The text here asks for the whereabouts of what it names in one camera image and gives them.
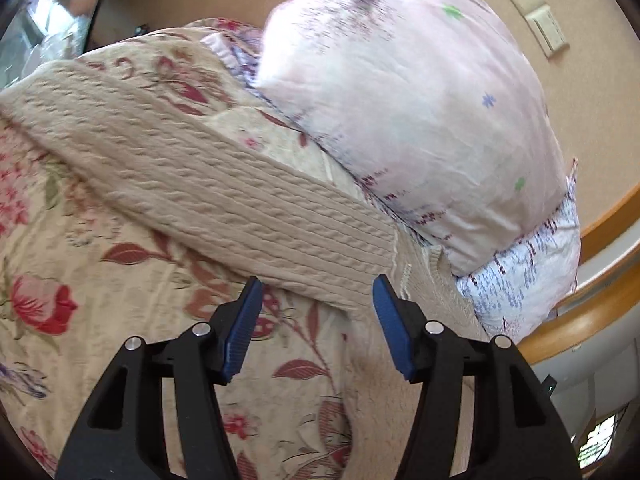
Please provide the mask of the pink pillow with green clovers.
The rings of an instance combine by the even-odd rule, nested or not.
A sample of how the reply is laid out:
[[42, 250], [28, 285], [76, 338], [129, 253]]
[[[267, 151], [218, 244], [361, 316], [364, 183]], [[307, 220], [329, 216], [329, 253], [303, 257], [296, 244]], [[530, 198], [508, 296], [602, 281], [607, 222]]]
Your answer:
[[468, 274], [562, 202], [533, 67], [484, 0], [288, 0], [257, 90]]

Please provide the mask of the white pink pillow tree print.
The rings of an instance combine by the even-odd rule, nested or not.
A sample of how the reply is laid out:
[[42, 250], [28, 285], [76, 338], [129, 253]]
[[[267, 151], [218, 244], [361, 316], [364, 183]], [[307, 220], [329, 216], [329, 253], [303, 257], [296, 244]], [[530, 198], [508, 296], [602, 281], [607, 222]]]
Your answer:
[[576, 203], [578, 161], [553, 214], [477, 271], [457, 279], [488, 336], [520, 342], [577, 284], [582, 241]]

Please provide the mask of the wooden curved headboard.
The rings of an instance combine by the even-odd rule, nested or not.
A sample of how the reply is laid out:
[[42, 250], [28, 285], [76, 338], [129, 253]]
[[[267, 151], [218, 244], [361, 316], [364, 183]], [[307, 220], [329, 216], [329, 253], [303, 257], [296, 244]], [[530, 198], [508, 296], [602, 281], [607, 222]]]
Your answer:
[[[582, 264], [594, 263], [639, 220], [639, 189], [633, 188], [582, 232]], [[529, 364], [554, 358], [612, 325], [639, 301], [639, 243], [604, 266], [556, 307], [561, 314], [538, 327], [518, 348]]]

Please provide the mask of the beige wall switch plate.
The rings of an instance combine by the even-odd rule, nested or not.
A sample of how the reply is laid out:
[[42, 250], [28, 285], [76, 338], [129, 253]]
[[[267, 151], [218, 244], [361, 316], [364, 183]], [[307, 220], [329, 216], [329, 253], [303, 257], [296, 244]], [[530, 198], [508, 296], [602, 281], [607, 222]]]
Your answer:
[[564, 32], [548, 4], [533, 10], [525, 19], [546, 58], [552, 58], [568, 47]]

